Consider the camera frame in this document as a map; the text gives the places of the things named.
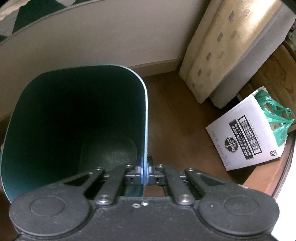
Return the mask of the dark teal trash bin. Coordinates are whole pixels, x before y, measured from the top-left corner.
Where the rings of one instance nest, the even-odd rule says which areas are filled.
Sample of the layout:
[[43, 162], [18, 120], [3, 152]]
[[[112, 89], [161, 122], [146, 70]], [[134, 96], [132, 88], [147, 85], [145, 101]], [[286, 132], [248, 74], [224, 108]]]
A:
[[148, 96], [141, 77], [118, 65], [43, 73], [21, 93], [1, 154], [9, 201], [97, 167], [132, 164], [127, 194], [142, 195], [147, 166]]

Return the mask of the white Dettol cardboard box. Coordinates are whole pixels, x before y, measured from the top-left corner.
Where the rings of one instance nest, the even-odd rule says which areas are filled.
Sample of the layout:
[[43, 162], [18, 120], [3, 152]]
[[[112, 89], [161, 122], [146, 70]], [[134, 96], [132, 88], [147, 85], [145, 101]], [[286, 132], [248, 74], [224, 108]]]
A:
[[227, 171], [245, 168], [281, 157], [273, 132], [255, 95], [260, 87], [206, 127]]

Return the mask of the green plastic bag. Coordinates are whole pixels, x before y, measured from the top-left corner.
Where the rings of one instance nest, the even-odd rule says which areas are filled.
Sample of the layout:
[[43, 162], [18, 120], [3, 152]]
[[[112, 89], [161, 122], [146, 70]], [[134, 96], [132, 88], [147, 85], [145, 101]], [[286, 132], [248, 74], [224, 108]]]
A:
[[288, 129], [295, 121], [295, 114], [274, 100], [265, 90], [256, 93], [255, 99], [264, 112], [273, 132], [277, 146], [282, 146], [287, 138]]

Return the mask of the beige patterned bed mattress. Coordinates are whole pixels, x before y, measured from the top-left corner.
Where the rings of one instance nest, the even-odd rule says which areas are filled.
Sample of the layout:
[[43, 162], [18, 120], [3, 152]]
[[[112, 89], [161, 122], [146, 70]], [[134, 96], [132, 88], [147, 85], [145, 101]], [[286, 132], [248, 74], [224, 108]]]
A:
[[295, 13], [283, 1], [210, 1], [179, 75], [198, 103], [223, 108], [284, 41]]

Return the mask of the green white patterned rug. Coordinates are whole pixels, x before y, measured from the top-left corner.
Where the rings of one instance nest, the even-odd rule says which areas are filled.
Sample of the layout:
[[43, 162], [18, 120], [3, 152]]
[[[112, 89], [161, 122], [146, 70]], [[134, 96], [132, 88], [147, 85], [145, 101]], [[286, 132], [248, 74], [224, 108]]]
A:
[[1, 45], [20, 40], [35, 41], [45, 32], [43, 22], [80, 6], [97, 1], [1, 1]]

